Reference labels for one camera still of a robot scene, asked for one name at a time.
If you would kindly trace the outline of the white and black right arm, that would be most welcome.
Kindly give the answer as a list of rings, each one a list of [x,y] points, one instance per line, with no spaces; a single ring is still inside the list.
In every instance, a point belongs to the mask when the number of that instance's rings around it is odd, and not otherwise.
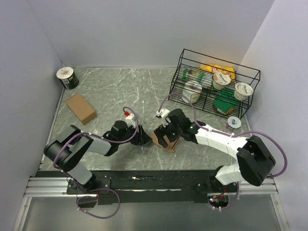
[[[166,148],[169,142],[182,137],[185,141],[209,146],[228,154],[236,161],[229,166],[218,167],[210,178],[210,186],[220,192],[231,183],[247,181],[260,186],[276,164],[268,148],[258,136],[236,137],[217,130],[201,121],[191,121],[177,108],[156,112],[161,125],[154,130],[158,144]]]

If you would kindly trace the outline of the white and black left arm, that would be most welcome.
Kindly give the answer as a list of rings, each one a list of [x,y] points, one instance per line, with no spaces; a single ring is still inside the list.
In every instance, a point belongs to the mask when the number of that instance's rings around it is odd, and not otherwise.
[[[111,156],[121,144],[142,146],[151,141],[150,136],[138,123],[128,125],[125,121],[118,120],[101,137],[82,132],[75,125],[70,125],[45,146],[44,154],[53,161],[55,168],[73,178],[83,193],[91,193],[96,186],[96,176],[81,163],[86,152]]]

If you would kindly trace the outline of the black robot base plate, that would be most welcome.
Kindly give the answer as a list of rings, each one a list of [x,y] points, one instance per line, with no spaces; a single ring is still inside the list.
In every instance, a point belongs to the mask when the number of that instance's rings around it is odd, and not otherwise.
[[[222,185],[213,170],[94,170],[85,186],[68,181],[67,194],[91,195],[99,205],[113,203],[207,203],[211,193],[235,193],[236,183]]]

